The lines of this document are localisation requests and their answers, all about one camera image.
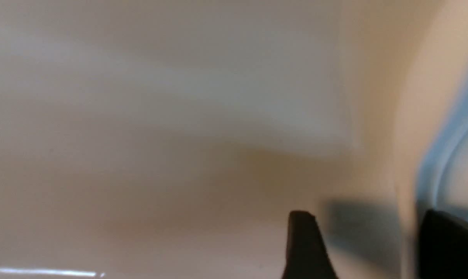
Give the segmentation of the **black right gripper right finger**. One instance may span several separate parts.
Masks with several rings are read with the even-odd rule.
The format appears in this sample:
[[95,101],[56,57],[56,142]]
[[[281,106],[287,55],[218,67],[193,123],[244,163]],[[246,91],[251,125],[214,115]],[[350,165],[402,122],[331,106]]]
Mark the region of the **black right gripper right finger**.
[[468,279],[468,221],[428,210],[418,240],[420,279]]

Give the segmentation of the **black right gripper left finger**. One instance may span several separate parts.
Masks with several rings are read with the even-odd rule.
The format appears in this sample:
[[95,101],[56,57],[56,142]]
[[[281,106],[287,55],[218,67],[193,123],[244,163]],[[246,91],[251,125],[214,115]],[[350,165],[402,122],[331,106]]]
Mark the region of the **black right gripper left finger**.
[[316,218],[310,212],[289,213],[286,242],[286,264],[283,279],[338,278]]

